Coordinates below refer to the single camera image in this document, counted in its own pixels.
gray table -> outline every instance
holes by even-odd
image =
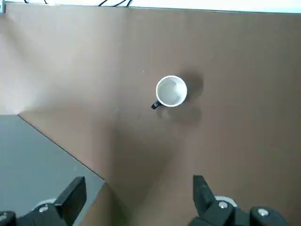
[[[26,214],[40,201],[56,198],[76,176],[86,179],[87,202],[74,225],[104,181],[18,116],[0,116],[0,210]]]

screw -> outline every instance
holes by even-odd
[[[228,207],[228,204],[227,204],[226,202],[220,202],[218,205],[219,205],[222,209]]]
[[[7,213],[4,212],[1,216],[0,216],[0,221],[3,221],[7,218]]]
[[[265,217],[265,216],[269,215],[269,212],[265,209],[258,209],[258,213],[262,217]]]
[[[46,204],[45,206],[39,208],[39,212],[42,213],[44,211],[48,210],[48,205]]]

white mug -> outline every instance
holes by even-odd
[[[156,96],[158,100],[151,106],[152,109],[160,105],[176,107],[184,102],[187,96],[187,86],[178,76],[168,75],[158,82]]]

black cable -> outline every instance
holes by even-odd
[[[104,0],[103,2],[101,2],[98,6],[102,6],[104,3],[106,3],[108,0]]]
[[[116,7],[116,6],[119,6],[119,5],[121,5],[123,2],[125,2],[125,1],[127,1],[127,0],[122,0],[120,3],[118,3],[118,4],[116,4],[116,5],[113,5],[113,7]]]
[[[131,3],[132,3],[132,0],[128,1],[127,7],[129,7]]]

black mug handle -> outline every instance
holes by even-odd
[[[157,100],[151,107],[152,107],[152,109],[156,109],[157,107],[159,107],[161,105],[162,105],[161,102]]]

